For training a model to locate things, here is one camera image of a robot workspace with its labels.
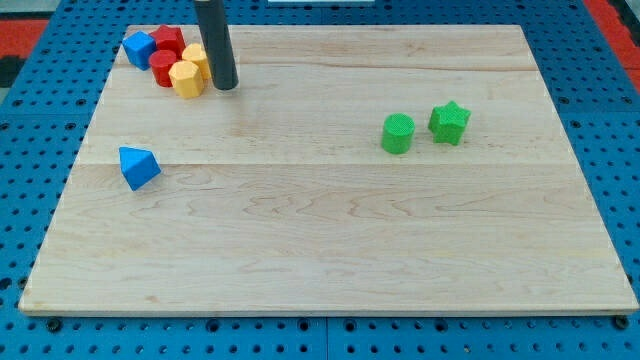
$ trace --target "blue pegboard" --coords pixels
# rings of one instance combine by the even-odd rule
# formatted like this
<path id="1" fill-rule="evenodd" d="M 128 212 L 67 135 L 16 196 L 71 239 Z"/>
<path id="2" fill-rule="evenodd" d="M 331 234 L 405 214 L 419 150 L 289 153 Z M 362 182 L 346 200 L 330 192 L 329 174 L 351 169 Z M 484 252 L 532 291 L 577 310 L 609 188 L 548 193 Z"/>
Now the blue pegboard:
<path id="1" fill-rule="evenodd" d="M 636 293 L 640 98 L 583 4 L 378 0 L 268 8 L 232 24 L 519 24 Z M 0 107 L 0 358 L 636 359 L 640 316 L 511 319 L 57 319 L 17 310 L 21 287 L 129 24 L 192 24 L 191 0 L 62 0 Z"/>

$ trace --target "blue block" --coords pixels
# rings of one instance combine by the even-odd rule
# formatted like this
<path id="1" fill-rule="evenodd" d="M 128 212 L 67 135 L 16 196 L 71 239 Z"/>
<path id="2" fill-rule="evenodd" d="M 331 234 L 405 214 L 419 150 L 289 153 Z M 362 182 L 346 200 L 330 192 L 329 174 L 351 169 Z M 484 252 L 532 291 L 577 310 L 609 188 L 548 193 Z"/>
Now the blue block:
<path id="1" fill-rule="evenodd" d="M 138 31 L 122 41 L 129 62 L 140 70 L 149 68 L 149 57 L 156 51 L 156 41 L 151 35 Z"/>
<path id="2" fill-rule="evenodd" d="M 151 151 L 124 146 L 120 148 L 120 170 L 133 191 L 160 174 L 160 166 Z"/>

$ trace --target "green cylinder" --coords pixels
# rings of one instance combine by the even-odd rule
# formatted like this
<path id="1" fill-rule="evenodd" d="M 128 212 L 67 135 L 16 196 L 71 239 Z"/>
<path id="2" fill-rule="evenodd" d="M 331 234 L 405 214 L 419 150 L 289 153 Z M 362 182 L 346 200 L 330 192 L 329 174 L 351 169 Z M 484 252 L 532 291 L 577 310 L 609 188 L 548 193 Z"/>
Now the green cylinder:
<path id="1" fill-rule="evenodd" d="M 416 126 L 406 114 L 391 114 L 384 121 L 382 148 L 391 154 L 404 154 L 411 147 Z"/>

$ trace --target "wood grain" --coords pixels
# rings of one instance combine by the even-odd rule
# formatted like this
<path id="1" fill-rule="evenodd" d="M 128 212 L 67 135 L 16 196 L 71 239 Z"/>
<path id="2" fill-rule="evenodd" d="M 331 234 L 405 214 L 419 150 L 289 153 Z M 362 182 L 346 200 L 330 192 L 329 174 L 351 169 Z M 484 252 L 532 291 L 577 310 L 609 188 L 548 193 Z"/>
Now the wood grain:
<path id="1" fill-rule="evenodd" d="M 144 26 L 130 27 L 128 34 Z M 196 28 L 183 27 L 187 42 Z M 29 315 L 523 316 L 638 303 L 519 27 L 231 28 L 182 100 L 122 51 L 20 302 Z M 433 144 L 434 105 L 473 111 Z M 411 150 L 380 146 L 386 115 Z M 161 176 L 131 192 L 120 145 Z"/>

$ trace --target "yellow block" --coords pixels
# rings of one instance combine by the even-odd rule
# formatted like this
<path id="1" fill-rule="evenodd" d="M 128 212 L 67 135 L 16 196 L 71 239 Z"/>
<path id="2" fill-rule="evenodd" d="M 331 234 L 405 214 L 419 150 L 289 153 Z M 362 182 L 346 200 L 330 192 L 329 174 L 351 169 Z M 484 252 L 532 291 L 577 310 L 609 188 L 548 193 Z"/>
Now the yellow block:
<path id="1" fill-rule="evenodd" d="M 191 61 L 192 63 L 198 65 L 200 68 L 200 72 L 202 73 L 202 78 L 207 80 L 211 79 L 211 69 L 209 68 L 209 59 L 207 59 L 207 53 L 204 52 L 202 45 L 200 44 L 190 44 L 187 46 L 182 52 L 182 59 Z"/>
<path id="2" fill-rule="evenodd" d="M 169 70 L 171 85 L 180 97 L 189 99 L 200 96 L 204 89 L 202 73 L 191 61 L 178 61 Z"/>

